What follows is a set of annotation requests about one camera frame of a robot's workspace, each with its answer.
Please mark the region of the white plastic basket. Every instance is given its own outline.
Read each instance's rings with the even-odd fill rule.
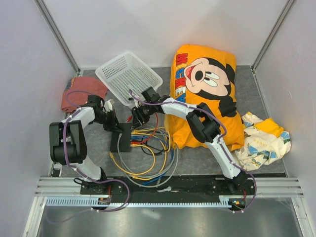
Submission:
[[[162,78],[131,52],[123,53],[95,71],[98,78],[126,106],[135,106],[128,90],[142,98],[142,92],[152,86],[157,90]]]

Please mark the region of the folded red towel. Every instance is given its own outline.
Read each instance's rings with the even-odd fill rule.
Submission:
[[[101,98],[105,98],[105,95],[108,91],[107,87],[98,79],[93,77],[77,77],[69,80],[66,89],[63,94],[63,99],[61,102],[61,109],[65,112],[73,112],[76,110],[76,107],[69,104],[66,100],[66,95],[69,92],[76,90],[85,90],[89,91],[94,95],[98,95]],[[68,100],[77,105],[83,105],[87,102],[88,98],[87,93],[76,92],[68,96]]]

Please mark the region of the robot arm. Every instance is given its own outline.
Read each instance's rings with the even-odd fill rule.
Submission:
[[[96,95],[89,95],[88,102],[67,124],[67,155],[70,164],[75,164],[86,176],[99,181],[106,180],[105,172],[96,166],[87,155],[87,145],[83,129],[93,122],[103,124],[106,131],[122,132],[112,101],[104,100]],[[51,123],[49,126],[50,157],[54,162],[66,165],[63,147],[63,129],[66,119]]]
[[[175,101],[173,98],[168,98],[165,100],[165,102],[173,102]],[[209,110],[208,106],[206,104],[199,105],[199,107],[204,110]],[[225,145],[223,138],[219,139],[220,136],[220,130],[219,125],[214,121],[212,118],[205,118],[207,121],[201,122],[199,120],[199,114],[200,112],[189,109],[187,107],[178,105],[178,104],[164,104],[161,106],[163,112],[166,115],[175,115],[177,117],[180,117],[182,119],[185,119],[188,121],[189,126],[191,128],[191,131],[194,135],[194,137],[200,141],[203,142],[213,153],[215,156],[217,162],[222,168],[223,175],[229,179],[233,179],[237,177],[240,173],[240,170],[233,166],[229,159],[226,157],[226,154],[228,154],[231,158],[231,160],[234,160],[230,151],[228,150],[227,146]]]

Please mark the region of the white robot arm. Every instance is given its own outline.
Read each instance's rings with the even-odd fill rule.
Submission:
[[[168,104],[163,104],[162,110],[166,115],[175,115],[182,119],[187,119],[186,116],[193,112],[193,109],[189,109],[188,107],[197,107],[196,105],[189,105],[188,107],[184,107],[182,105],[176,104],[174,102],[175,99],[168,98],[164,100],[164,102],[171,102]],[[228,150],[226,144],[223,141],[223,138],[219,138],[220,134],[216,135],[213,139],[213,142],[207,142],[205,141],[205,145],[211,150],[213,155],[215,156],[217,162],[222,168],[223,175],[229,179],[233,179],[238,176],[240,173],[240,170],[233,166],[229,159],[227,158],[226,154],[228,154],[231,158],[231,160],[234,162],[234,159],[232,157],[232,154]]]
[[[66,165],[65,150],[63,146],[63,129],[66,121],[66,142],[69,167],[80,175],[85,175],[93,180],[106,180],[105,172],[96,166],[87,155],[87,146],[83,129],[93,122],[103,124],[106,131],[122,132],[112,100],[104,102],[97,95],[89,95],[88,102],[74,112],[74,117],[60,122],[53,122],[49,126],[50,157],[53,162]]]

